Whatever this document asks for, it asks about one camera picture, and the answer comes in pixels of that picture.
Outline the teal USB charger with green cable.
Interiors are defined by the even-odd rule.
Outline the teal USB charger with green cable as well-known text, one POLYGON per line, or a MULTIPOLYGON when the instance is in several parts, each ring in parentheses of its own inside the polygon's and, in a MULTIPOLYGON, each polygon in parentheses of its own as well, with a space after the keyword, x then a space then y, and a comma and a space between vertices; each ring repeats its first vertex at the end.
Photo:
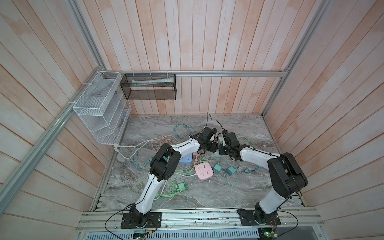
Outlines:
POLYGON ((222 170, 222 167, 219 165, 219 164, 215 164, 214 167, 213 167, 213 172, 214 173, 220 173, 222 170))

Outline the blue power strip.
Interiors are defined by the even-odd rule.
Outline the blue power strip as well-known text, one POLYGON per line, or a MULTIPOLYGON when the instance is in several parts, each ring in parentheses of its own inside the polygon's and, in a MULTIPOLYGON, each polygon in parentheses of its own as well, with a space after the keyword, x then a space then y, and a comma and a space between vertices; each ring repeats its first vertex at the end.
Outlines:
POLYGON ((179 164, 181 165, 190 165, 194 161, 193 159, 193 153, 190 153, 184 157, 182 157, 179 161, 179 164))

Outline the pink power strip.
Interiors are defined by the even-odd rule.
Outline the pink power strip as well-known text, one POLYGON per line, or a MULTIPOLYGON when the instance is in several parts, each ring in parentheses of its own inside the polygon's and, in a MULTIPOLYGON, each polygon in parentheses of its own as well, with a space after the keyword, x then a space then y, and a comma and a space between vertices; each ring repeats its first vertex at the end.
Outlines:
POLYGON ((205 181, 214 175, 213 169, 209 163, 201 163, 196 165, 195 171, 200 181, 205 181))

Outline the light green USB charger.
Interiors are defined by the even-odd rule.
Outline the light green USB charger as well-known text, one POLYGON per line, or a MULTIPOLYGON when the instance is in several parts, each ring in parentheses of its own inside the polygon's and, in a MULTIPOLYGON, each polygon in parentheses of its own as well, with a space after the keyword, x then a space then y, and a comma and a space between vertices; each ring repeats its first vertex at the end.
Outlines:
POLYGON ((187 185, 184 182, 176 184, 175 187, 177 193, 183 192, 187 189, 187 185))

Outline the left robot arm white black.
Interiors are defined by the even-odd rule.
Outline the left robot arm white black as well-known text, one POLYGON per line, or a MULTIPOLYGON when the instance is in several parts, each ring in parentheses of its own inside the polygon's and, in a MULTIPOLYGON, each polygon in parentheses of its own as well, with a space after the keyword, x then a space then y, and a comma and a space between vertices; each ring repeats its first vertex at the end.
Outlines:
POLYGON ((145 189, 139 199, 130 206, 129 213, 136 224, 143 225, 147 220, 161 184, 175 173, 181 158, 201 150, 216 152, 217 132, 216 128, 205 127, 185 142, 176 145, 165 143, 160 147, 150 163, 150 174, 145 189))

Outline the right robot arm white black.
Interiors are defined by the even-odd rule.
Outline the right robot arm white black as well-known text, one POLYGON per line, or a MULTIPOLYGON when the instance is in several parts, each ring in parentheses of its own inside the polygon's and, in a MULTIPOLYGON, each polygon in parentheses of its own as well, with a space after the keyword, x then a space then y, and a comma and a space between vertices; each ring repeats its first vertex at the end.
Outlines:
POLYGON ((289 199, 308 185, 307 177, 290 153, 273 154, 257 150, 249 145, 241 145, 235 133, 222 132, 224 145, 219 145, 221 155, 228 155, 232 160, 255 164, 269 171, 272 188, 255 205, 255 221, 264 225, 267 219, 289 199))

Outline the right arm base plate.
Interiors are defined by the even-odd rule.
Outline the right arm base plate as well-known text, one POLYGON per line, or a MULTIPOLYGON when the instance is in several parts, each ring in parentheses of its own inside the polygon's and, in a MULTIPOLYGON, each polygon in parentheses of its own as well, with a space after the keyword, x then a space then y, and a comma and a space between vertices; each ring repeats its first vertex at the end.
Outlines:
POLYGON ((238 209, 237 213, 240 217, 242 226, 281 225, 281 220, 277 212, 265 214, 261 210, 238 209))

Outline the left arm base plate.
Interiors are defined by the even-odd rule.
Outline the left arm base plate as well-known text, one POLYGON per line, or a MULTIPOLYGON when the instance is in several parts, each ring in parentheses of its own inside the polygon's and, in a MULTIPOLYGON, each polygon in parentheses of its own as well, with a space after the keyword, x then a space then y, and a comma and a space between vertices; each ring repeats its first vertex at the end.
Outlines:
POLYGON ((161 212, 149 212, 145 215, 124 213, 121 229, 143 229, 143 228, 154 228, 158 229, 161 227, 162 213, 161 212))

